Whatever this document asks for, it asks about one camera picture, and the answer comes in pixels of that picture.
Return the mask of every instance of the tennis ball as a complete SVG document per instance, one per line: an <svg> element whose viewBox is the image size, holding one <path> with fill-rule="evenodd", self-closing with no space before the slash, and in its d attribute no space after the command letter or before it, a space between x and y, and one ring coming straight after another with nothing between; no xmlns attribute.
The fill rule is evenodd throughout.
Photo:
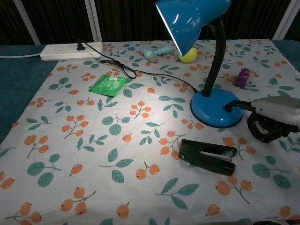
<svg viewBox="0 0 300 225"><path fill-rule="evenodd" d="M191 48L191 50L188 51L187 54L182 56L180 53L178 53L179 59L185 63L190 63L195 60L197 57L197 49L194 47Z"/></svg>

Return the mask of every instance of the floral tablecloth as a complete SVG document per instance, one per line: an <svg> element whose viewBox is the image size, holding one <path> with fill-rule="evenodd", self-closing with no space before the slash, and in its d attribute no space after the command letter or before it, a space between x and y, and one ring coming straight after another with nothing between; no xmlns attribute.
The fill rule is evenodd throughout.
<svg viewBox="0 0 300 225"><path fill-rule="evenodd" d="M105 43L103 52L201 90L215 41L197 41L197 58L189 64L179 60L175 46L154 63L141 55L144 47L167 44L174 46ZM233 85L242 68L251 73L243 89ZM0 224L197 225L300 218L299 134L261 143L247 128L249 112L234 127L208 127L190 111L191 88L167 76L138 73L114 98L89 92L103 74L125 77L98 60L59 62L12 125L0 146ZM228 40L215 88L244 101L299 98L300 76L269 40ZM182 138L235 146L233 176L178 159Z"/></svg>

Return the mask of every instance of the robotic arm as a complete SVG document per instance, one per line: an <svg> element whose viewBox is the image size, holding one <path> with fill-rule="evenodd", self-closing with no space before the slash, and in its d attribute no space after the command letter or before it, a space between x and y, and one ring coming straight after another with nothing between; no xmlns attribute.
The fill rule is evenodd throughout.
<svg viewBox="0 0 300 225"><path fill-rule="evenodd" d="M255 138L270 143L290 132L300 132L300 99L293 97L264 97L252 102L231 101L224 106L228 112L232 107L251 111L247 120L248 128ZM267 133L259 131L258 122Z"/></svg>

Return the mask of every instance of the black stapler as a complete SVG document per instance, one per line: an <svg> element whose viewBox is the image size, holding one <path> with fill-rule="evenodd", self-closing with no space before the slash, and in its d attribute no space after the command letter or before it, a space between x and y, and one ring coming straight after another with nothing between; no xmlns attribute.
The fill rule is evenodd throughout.
<svg viewBox="0 0 300 225"><path fill-rule="evenodd" d="M179 158L203 169L223 175L233 174L235 164L231 162L231 157L236 154L237 149L234 147L187 139L182 139L179 147Z"/></svg>

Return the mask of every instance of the purple object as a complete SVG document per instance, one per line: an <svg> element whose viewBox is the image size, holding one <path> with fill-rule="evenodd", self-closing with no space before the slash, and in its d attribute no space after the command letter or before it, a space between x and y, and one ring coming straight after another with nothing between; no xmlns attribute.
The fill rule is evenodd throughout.
<svg viewBox="0 0 300 225"><path fill-rule="evenodd" d="M250 75L249 72L250 71L247 68L242 69L234 83L234 86L244 88Z"/></svg>

